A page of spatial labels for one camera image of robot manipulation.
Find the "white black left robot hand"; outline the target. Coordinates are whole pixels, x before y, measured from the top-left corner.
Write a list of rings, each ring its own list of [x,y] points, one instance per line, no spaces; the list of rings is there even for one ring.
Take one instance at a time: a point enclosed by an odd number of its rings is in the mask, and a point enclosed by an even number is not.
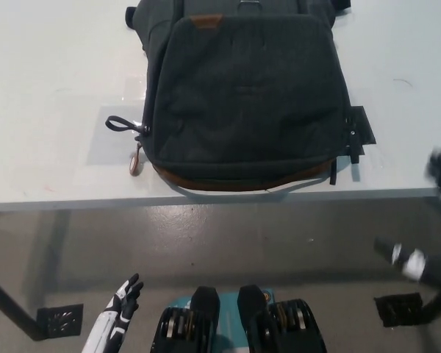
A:
[[[118,353],[126,337],[144,283],[138,273],[128,278],[98,315],[82,353]]]

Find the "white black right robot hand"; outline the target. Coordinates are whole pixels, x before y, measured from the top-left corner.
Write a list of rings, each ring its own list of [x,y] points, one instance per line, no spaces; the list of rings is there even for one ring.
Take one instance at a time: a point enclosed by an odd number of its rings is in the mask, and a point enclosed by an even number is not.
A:
[[[441,149],[430,154],[426,174],[433,180],[441,204]],[[374,240],[373,249],[408,279],[441,288],[441,258],[429,256],[420,249],[406,249],[402,243],[383,238]]]

